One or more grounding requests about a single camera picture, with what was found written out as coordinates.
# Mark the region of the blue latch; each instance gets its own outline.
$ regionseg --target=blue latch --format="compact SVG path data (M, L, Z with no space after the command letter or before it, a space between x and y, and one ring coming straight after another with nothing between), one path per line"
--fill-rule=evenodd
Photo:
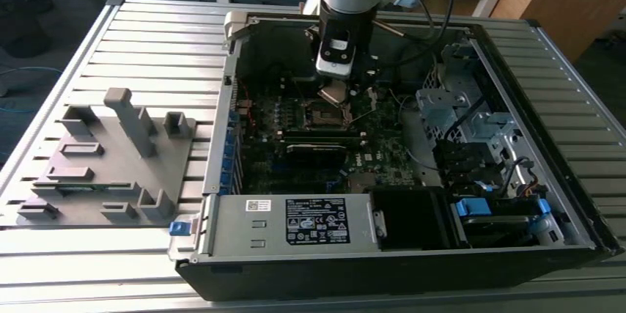
M170 236L190 236L193 234L193 223L173 221L170 223Z
M490 216L488 200L485 198L464 198L457 202L460 216Z
M549 214L552 212L550 203L544 198L540 198L540 209L542 214Z

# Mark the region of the floor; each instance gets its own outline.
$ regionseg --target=floor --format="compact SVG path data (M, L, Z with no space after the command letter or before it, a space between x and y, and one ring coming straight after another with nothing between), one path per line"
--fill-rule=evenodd
M302 0L235 0L250 4L297 5ZM54 0L55 9L39 16L47 34L54 39L51 50L31 59L15 59L0 49L0 67L47 66L63 69L90 30L106 0ZM610 107L617 118L626 123L626 45L610 50L596 43L577 62L577 69L588 79L592 88ZM34 110L42 105L55 85L58 74L23 71L0 76L2 84L10 88L0 97L0 108ZM0 167L28 127L35 113L7 113L0 111Z

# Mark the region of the blue cable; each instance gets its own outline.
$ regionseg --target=blue cable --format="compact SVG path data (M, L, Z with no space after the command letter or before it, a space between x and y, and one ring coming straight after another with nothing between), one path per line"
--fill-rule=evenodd
M0 108L0 111L4 111L6 113L35 113L36 110L20 110L20 109L7 109L7 108Z

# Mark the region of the metal bracket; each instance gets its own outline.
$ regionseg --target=metal bracket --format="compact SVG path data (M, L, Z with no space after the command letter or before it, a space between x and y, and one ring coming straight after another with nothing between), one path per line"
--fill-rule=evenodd
M450 92L444 89L421 89L416 93L420 111L430 126L445 126L454 108L470 106L462 92Z

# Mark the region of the blue plastic tab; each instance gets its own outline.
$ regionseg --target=blue plastic tab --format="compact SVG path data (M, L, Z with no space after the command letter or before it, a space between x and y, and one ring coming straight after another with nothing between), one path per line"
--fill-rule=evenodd
M170 223L170 236L190 236L193 234L193 223L173 221Z
M542 214L549 214L552 212L550 203L544 198L540 198L540 209Z
M492 209L485 198L464 198L457 202L460 216L490 216Z
M222 161L222 170L225 170L226 172L233 171L233 159L225 158L225 160Z

